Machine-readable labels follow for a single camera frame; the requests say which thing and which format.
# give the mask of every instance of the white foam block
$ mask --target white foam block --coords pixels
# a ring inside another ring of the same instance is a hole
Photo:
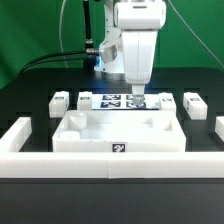
[[[172,93],[160,93],[159,101],[161,110],[173,111],[176,114],[177,106]]]
[[[30,134],[30,117],[20,117],[0,140],[0,152],[19,152]]]
[[[216,117],[215,132],[224,141],[224,116]]]
[[[92,110],[92,92],[79,92],[78,110]]]
[[[49,103],[50,118],[63,117],[69,106],[69,92],[56,92]]]
[[[206,120],[208,106],[197,93],[184,93],[183,106],[192,120]]]

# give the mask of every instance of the green backdrop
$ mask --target green backdrop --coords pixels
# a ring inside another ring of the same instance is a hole
[[[224,63],[224,1],[172,0],[192,29]],[[0,0],[0,88],[16,77],[30,60],[60,52],[59,18],[62,0]],[[90,0],[92,32],[95,46],[104,38],[103,1]],[[82,0],[67,0],[63,20],[65,51],[84,49]],[[63,63],[42,65],[60,66]],[[69,67],[80,66],[78,62]],[[155,67],[223,68],[168,5],[167,22],[160,31]]]

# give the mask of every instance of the white wall piece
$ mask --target white wall piece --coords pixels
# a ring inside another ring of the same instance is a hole
[[[105,154],[3,153],[0,178],[107,178]]]
[[[184,93],[183,106],[192,120],[206,120],[208,106],[197,93]]]
[[[78,110],[92,110],[92,92],[79,92]]]
[[[31,133],[30,117],[20,117],[0,139],[0,153],[19,152]]]
[[[216,117],[215,132],[224,141],[224,116]]]
[[[159,93],[159,102],[161,110],[173,111],[176,114],[177,106],[172,93]]]
[[[49,103],[50,118],[63,117],[69,106],[69,92],[56,92]]]

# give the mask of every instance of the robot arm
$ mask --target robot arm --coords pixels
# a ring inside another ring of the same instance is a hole
[[[132,85],[133,103],[144,101],[145,84],[150,81],[157,33],[165,23],[166,5],[161,0],[119,2],[115,5],[115,25],[121,29],[124,72]]]
[[[150,81],[158,30],[166,20],[162,0],[105,0],[106,35],[100,53],[103,69],[124,73],[133,103],[144,101]]]

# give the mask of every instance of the qr code sticker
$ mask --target qr code sticker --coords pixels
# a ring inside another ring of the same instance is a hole
[[[119,101],[110,101],[110,102],[102,102],[100,108],[119,108],[121,107],[121,102]]]

